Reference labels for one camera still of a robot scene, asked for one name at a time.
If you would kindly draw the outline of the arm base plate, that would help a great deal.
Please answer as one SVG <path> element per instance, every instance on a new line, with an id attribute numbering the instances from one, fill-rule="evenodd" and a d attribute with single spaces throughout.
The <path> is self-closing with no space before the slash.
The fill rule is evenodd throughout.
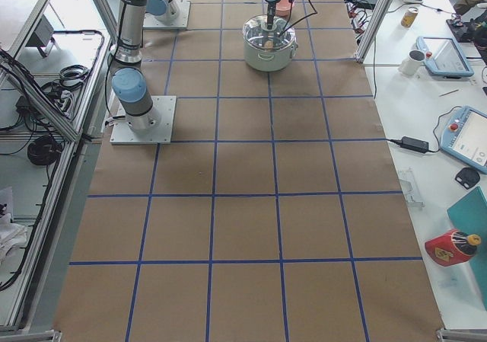
<path id="1" fill-rule="evenodd" d="M 172 0 L 167 3 L 164 14 L 145 13 L 143 28 L 145 30 L 186 30 L 189 23 L 191 2 Z"/>
<path id="2" fill-rule="evenodd" d="M 113 125 L 110 142 L 115 145 L 169 144 L 172 138 L 176 96 L 153 95 L 152 109 L 143 116 L 127 115 L 119 104 L 117 120 Z"/>

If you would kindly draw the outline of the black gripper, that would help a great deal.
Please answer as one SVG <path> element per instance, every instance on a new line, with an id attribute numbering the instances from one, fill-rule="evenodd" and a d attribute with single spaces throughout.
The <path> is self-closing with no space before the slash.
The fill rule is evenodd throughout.
<path id="1" fill-rule="evenodd" d="M 266 29 L 272 29 L 275 19 L 276 2 L 269 2 L 266 11 Z"/>

